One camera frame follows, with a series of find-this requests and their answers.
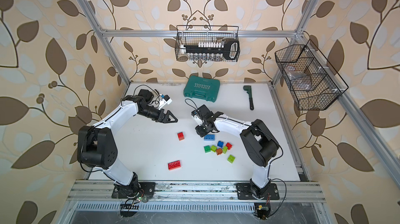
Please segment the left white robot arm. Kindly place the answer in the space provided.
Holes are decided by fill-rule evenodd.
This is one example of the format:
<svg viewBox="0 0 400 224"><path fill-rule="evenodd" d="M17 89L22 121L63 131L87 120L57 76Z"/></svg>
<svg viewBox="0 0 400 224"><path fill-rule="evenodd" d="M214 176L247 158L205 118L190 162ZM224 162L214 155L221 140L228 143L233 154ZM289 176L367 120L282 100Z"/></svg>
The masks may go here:
<svg viewBox="0 0 400 224"><path fill-rule="evenodd" d="M176 123L178 119L163 107L170 104L172 99L168 95L159 95L158 106L152 105L153 94L142 89L138 95L125 96L120 104L105 117L104 120L93 126L83 126L78 132L77 161L81 165L98 168L98 171L121 186L138 186L137 174L129 170L118 158L118 149L114 134L127 121L141 115L157 123Z"/></svg>

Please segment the red long lego brick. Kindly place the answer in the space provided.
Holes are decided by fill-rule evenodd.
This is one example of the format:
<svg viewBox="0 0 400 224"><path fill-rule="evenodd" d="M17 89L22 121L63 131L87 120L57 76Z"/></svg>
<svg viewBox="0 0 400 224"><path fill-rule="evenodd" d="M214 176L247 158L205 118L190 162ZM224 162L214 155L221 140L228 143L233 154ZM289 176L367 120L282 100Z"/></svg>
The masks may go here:
<svg viewBox="0 0 400 224"><path fill-rule="evenodd" d="M180 160L168 163L168 170L174 170L178 168L181 168Z"/></svg>

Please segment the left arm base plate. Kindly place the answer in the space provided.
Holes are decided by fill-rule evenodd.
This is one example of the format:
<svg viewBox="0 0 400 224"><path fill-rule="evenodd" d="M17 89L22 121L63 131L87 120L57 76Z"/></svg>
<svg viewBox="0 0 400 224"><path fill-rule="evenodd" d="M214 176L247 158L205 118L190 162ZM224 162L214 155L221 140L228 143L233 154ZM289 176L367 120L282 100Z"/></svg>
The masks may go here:
<svg viewBox="0 0 400 224"><path fill-rule="evenodd" d="M114 184L111 197L113 199L138 199L145 197L151 199L155 193L155 182L138 182L134 185Z"/></svg>

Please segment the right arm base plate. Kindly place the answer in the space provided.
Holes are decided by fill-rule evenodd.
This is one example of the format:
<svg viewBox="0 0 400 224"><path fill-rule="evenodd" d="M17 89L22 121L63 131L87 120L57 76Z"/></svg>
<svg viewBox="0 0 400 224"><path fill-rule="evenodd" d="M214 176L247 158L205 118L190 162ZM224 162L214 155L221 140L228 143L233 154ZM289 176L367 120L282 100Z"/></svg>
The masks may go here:
<svg viewBox="0 0 400 224"><path fill-rule="evenodd" d="M237 183L235 185L239 200L279 200L279 191L275 183L268 183L264 188L259 188L252 183Z"/></svg>

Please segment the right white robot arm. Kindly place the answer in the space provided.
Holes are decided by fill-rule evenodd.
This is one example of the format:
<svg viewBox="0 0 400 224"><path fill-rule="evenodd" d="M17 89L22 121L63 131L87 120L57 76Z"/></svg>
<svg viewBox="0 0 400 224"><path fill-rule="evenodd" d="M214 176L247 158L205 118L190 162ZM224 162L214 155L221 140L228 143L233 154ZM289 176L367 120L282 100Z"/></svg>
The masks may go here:
<svg viewBox="0 0 400 224"><path fill-rule="evenodd" d="M226 132L239 137L249 158L255 164L250 180L252 189L258 193L267 190L271 181L271 163L281 147L263 121L240 121L222 112L213 113L206 105L193 110L191 116L197 122L195 130L200 137L211 132Z"/></svg>

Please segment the red small lego brick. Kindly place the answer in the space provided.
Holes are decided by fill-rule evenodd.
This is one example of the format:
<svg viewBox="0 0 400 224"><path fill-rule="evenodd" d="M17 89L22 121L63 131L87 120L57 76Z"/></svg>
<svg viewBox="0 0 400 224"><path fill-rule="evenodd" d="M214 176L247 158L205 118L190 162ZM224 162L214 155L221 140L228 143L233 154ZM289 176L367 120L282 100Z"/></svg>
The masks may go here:
<svg viewBox="0 0 400 224"><path fill-rule="evenodd" d="M183 132L178 133L177 136L178 136L179 141L184 140L184 134L183 134Z"/></svg>

